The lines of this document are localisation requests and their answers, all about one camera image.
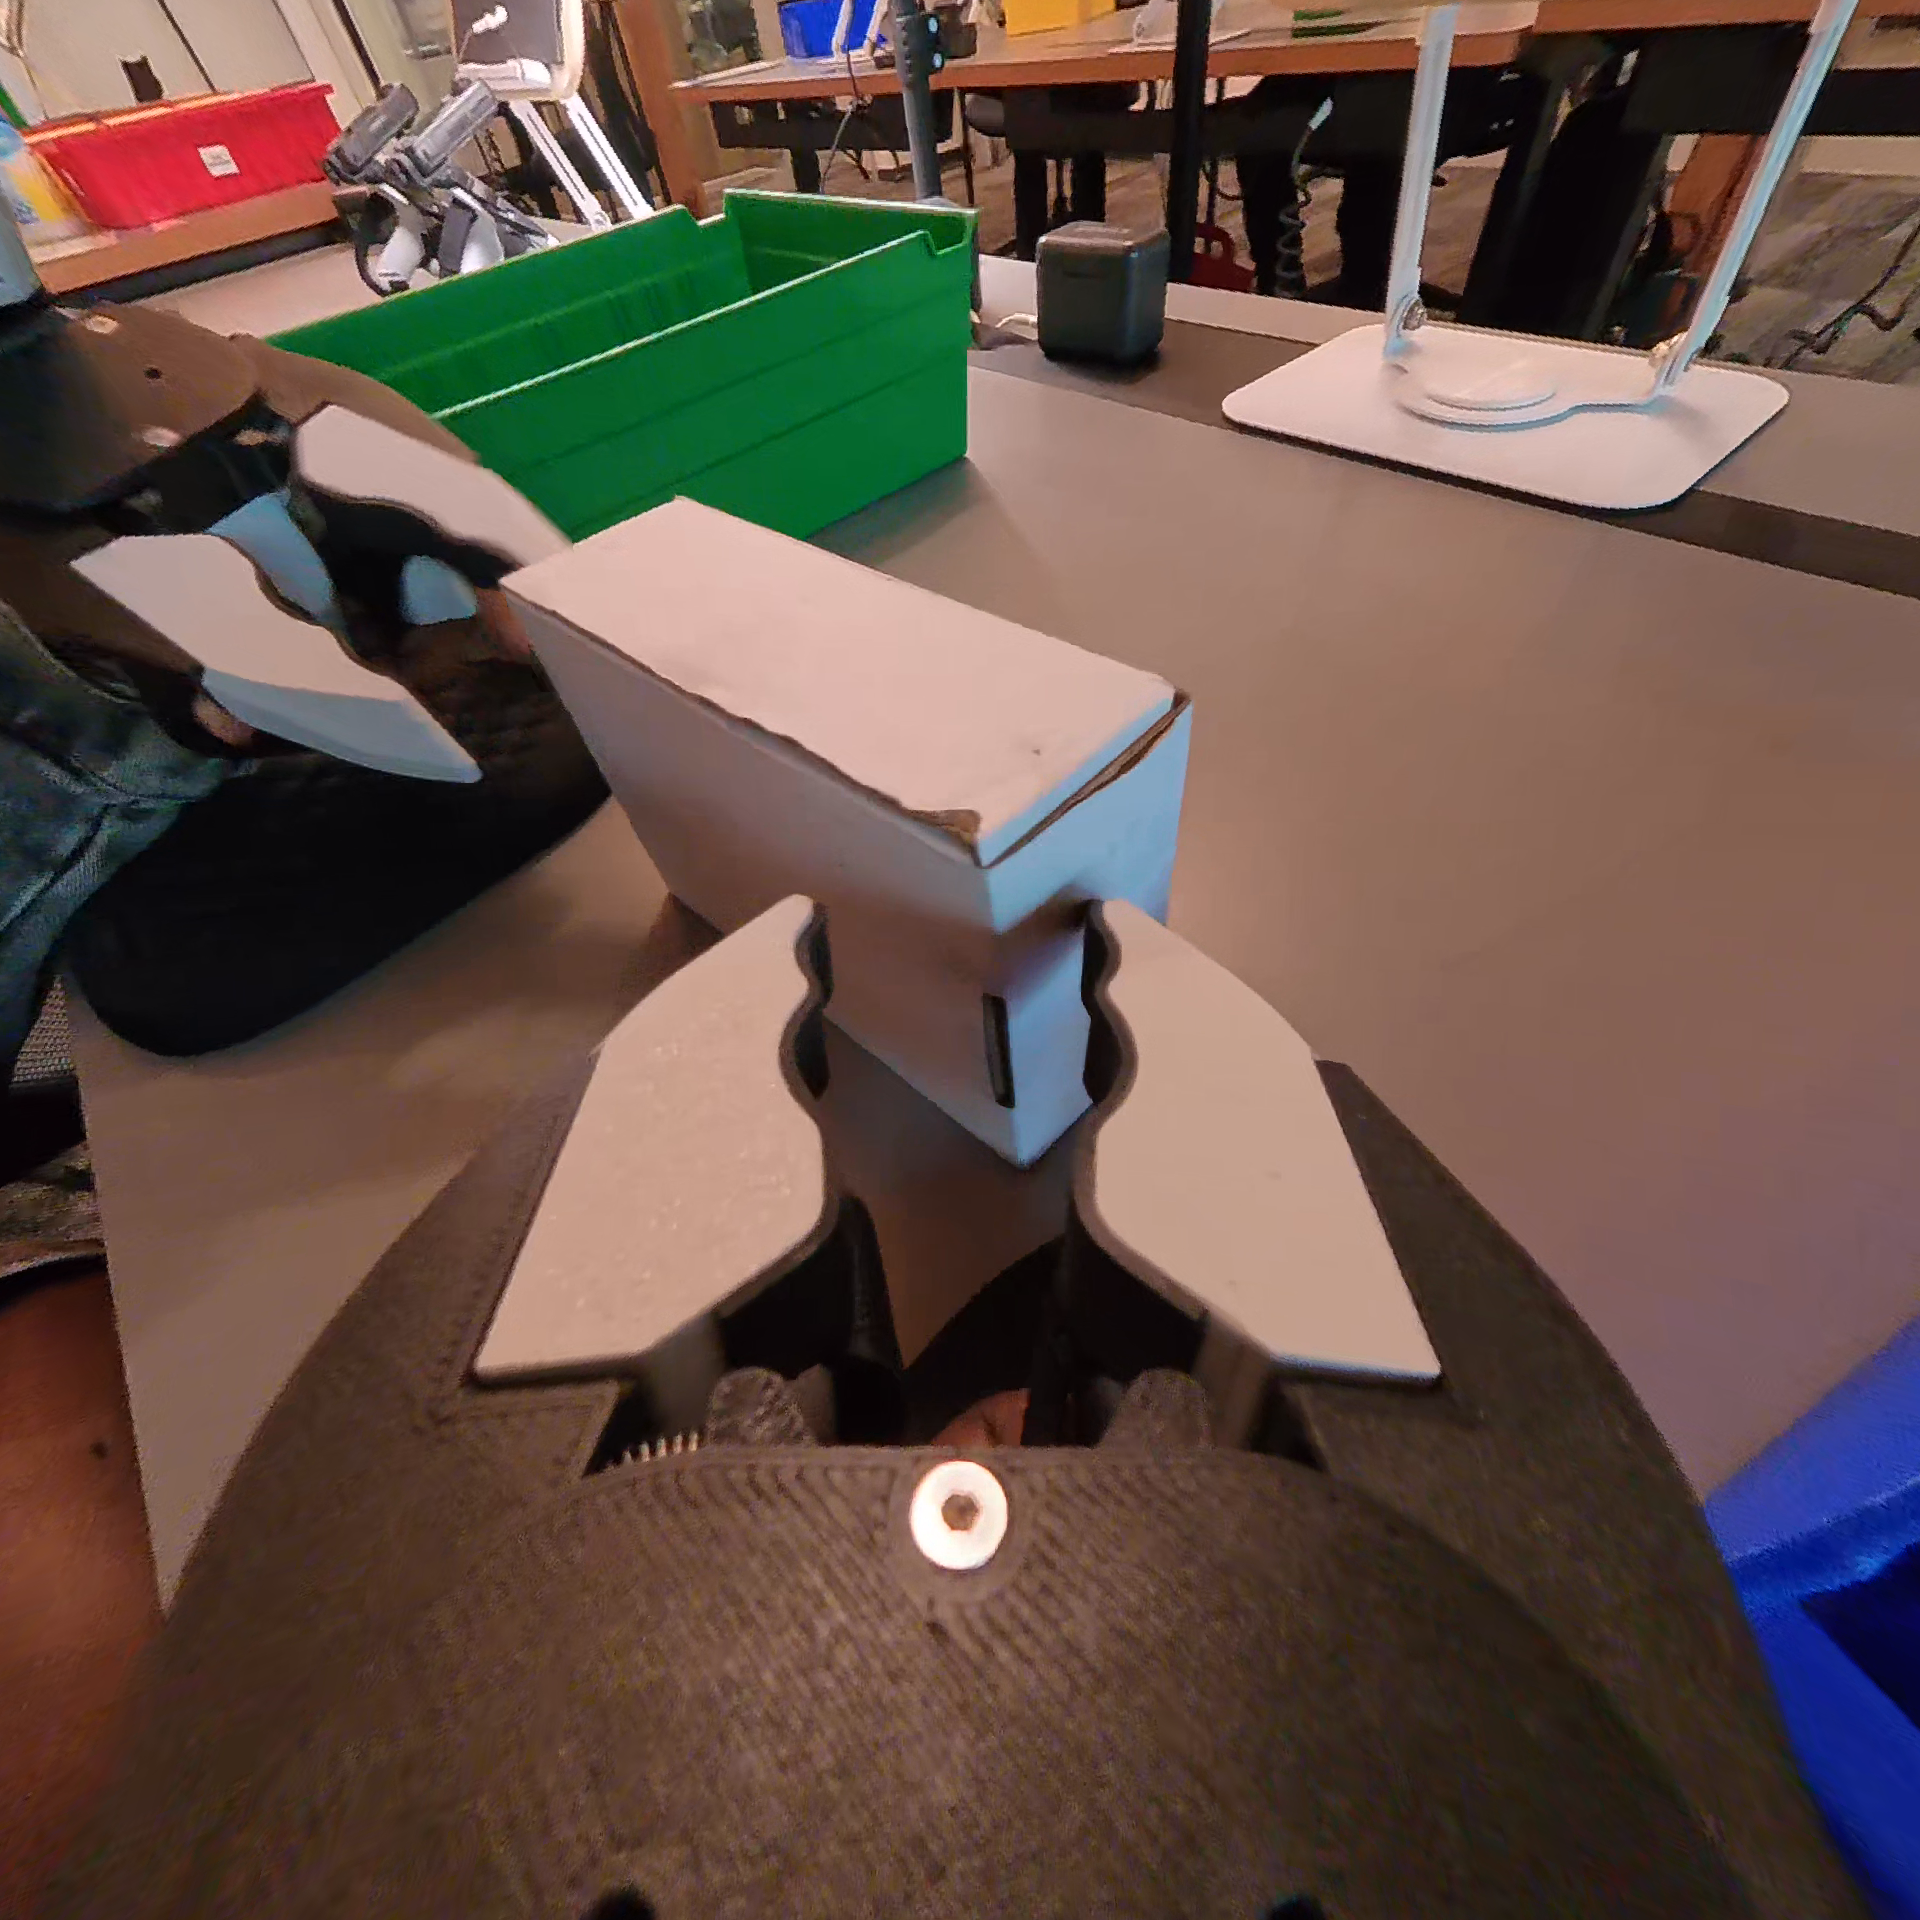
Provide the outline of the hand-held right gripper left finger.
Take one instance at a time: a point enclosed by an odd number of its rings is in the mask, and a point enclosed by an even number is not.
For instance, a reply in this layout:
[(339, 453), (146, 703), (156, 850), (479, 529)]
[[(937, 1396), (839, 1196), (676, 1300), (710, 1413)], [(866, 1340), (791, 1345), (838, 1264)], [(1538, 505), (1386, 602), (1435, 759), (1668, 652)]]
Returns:
[(818, 1003), (818, 908), (786, 897), (603, 1037), (474, 1359), (482, 1385), (635, 1385), (705, 1420), (726, 1322), (830, 1223), (795, 1036)]

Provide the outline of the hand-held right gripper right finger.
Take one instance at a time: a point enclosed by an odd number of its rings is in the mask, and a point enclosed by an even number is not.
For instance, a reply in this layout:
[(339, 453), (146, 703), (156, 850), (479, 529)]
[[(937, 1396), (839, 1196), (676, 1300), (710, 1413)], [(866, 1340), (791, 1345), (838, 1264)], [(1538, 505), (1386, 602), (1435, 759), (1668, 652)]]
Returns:
[(1264, 1440), (1292, 1383), (1441, 1388), (1312, 1047), (1135, 904), (1089, 908), (1083, 961), (1074, 1370), (1183, 1375), (1236, 1447)]

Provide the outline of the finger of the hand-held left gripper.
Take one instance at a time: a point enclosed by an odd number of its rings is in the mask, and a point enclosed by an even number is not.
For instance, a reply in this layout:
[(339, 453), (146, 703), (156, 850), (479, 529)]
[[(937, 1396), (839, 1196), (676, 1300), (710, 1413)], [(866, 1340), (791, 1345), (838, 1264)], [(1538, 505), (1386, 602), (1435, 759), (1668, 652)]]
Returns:
[(476, 785), (476, 759), (412, 690), (347, 655), (220, 535), (124, 535), (72, 570), (199, 667), (259, 735), (391, 777)]
[[(441, 443), (343, 404), (299, 423), (272, 423), (264, 407), (209, 439), (233, 498), (286, 493), (296, 530), (320, 557), (328, 624), (351, 657), (396, 661), (404, 633), (427, 627), (407, 609), (404, 571), (444, 570), (474, 602), (452, 621), (479, 629), (482, 657), (532, 661), (535, 652), (504, 592), (504, 580), (570, 549), (562, 530), (491, 468)], [(280, 594), (299, 609), (291, 588)]]

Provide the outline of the green plastic bin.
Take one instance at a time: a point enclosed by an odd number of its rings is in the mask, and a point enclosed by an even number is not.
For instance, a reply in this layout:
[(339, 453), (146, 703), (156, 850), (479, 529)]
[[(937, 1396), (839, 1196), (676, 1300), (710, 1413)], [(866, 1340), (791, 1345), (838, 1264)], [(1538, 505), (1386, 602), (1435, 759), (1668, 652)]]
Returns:
[(291, 327), (572, 540), (689, 497), (790, 537), (969, 448), (977, 216), (734, 191)]

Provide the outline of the white cardboard mailer box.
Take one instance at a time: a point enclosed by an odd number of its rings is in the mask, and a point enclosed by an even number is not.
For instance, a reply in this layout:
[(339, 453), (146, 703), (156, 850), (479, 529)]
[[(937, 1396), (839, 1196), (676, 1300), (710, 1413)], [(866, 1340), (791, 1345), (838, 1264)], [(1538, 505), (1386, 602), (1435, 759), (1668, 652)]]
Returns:
[(1169, 915), (1185, 693), (675, 498), (502, 585), (665, 889), (824, 912), (826, 1012), (1014, 1165), (1089, 1108), (1089, 904)]

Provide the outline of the blue plastic bin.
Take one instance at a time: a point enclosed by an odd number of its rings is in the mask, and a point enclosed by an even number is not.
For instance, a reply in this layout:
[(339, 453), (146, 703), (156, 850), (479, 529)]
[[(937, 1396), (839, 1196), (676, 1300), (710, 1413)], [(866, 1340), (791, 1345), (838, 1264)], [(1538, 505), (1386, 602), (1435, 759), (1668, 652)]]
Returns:
[(1874, 1915), (1919, 1915), (1919, 1325), (1710, 1499), (1793, 1752)]

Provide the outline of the person's left hand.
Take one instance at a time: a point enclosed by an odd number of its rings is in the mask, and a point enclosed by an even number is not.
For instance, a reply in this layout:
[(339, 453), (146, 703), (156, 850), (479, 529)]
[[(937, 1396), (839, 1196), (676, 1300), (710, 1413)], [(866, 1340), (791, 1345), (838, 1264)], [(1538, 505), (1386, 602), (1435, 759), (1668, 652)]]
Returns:
[(73, 648), (99, 684), (138, 699), (178, 746), (218, 759), (247, 761), (272, 741), (223, 707), (203, 687), (203, 667), (178, 642), (136, 615), (113, 615)]

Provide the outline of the white wipes canister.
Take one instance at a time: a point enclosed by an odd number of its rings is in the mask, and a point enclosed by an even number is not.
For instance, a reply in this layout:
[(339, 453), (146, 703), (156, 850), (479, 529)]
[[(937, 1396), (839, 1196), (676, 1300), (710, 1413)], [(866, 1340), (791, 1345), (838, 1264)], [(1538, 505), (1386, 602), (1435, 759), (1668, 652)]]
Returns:
[(83, 239), (87, 221), (7, 114), (3, 114), (0, 141), (3, 195), (24, 244), (42, 252)]

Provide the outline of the red storage bin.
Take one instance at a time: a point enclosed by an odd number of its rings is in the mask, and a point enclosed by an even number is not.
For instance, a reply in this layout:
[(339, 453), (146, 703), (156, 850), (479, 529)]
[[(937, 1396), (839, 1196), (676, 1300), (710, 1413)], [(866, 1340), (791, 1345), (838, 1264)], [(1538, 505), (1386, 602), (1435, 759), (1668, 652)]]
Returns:
[(76, 114), (26, 135), (96, 228), (131, 231), (322, 183), (340, 125), (322, 81)]

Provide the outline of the grey black handheld device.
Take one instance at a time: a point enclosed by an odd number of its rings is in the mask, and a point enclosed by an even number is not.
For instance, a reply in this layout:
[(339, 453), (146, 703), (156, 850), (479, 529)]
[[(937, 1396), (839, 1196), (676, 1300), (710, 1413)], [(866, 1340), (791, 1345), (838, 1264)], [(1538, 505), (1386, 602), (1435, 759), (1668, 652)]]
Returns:
[(332, 186), (359, 195), (353, 257), (375, 298), (404, 296), (423, 275), (448, 282), (560, 242), (463, 164), (498, 107), (491, 84), (470, 81), (417, 128), (415, 92), (391, 84), (329, 141), (320, 167)]

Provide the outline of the white stand with panel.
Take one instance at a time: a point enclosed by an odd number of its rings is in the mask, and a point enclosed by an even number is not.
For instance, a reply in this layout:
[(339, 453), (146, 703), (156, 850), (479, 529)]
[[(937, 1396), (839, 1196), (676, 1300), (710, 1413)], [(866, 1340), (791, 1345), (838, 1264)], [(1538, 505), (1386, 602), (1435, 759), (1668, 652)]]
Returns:
[(656, 208), (585, 100), (585, 2), (450, 2), (456, 81), (484, 82), (591, 228)]

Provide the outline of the grey light stand pole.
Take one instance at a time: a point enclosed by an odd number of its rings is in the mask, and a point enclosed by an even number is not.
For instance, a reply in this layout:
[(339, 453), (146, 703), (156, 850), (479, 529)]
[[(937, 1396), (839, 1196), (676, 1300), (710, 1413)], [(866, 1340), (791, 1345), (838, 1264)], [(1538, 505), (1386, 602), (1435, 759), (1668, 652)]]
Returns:
[(932, 111), (932, 81), (946, 65), (942, 24), (923, 2), (894, 2), (892, 42), (918, 202), (945, 207), (942, 135)]

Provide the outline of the long wooden edged table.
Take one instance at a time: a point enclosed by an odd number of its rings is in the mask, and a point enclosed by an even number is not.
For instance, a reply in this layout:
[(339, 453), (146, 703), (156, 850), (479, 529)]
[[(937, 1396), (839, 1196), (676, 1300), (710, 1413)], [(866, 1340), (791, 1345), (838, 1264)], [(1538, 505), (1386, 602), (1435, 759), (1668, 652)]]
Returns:
[[(1300, 28), (1292, 9), (1231, 5), (1231, 28), (1208, 52), (1212, 79), (1401, 73), (1420, 58), (1430, 5), (1338, 8), (1331, 20)], [(1811, 2), (1548, 2), (1463, 5), (1457, 9), (1457, 65), (1511, 65), (1553, 37), (1608, 37), (1731, 28), (1807, 28)], [(1129, 19), (1106, 13), (1057, 32), (1008, 34), (984, 28), (972, 58), (932, 75), (936, 89), (1050, 89), (1068, 84), (1166, 82), (1174, 39), (1138, 39)], [(900, 79), (871, 60), (777, 60), (682, 81), (675, 92), (702, 105), (892, 98)]]

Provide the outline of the white document stand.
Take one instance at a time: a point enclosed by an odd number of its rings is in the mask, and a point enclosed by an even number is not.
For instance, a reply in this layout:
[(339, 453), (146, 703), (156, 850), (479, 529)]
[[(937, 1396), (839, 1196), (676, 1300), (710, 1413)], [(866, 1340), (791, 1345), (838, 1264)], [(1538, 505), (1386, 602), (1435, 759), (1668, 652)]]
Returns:
[(1823, 2), (1814, 11), (1809, 45), (1692, 317), (1644, 356), (1426, 317), (1420, 252), (1458, 11), (1423, 9), (1384, 321), (1240, 386), (1220, 413), (1274, 439), (1578, 509), (1668, 505), (1790, 400), (1770, 375), (1695, 373), (1695, 362), (1722, 323), (1857, 5)]

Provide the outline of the black stand pole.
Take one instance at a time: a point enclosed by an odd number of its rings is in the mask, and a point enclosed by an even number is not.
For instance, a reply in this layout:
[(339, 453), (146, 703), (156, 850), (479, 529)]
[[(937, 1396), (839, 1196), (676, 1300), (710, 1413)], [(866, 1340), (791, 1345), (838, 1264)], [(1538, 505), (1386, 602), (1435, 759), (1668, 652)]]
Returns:
[(1194, 275), (1212, 26), (1212, 2), (1176, 5), (1166, 177), (1169, 283), (1190, 283)]

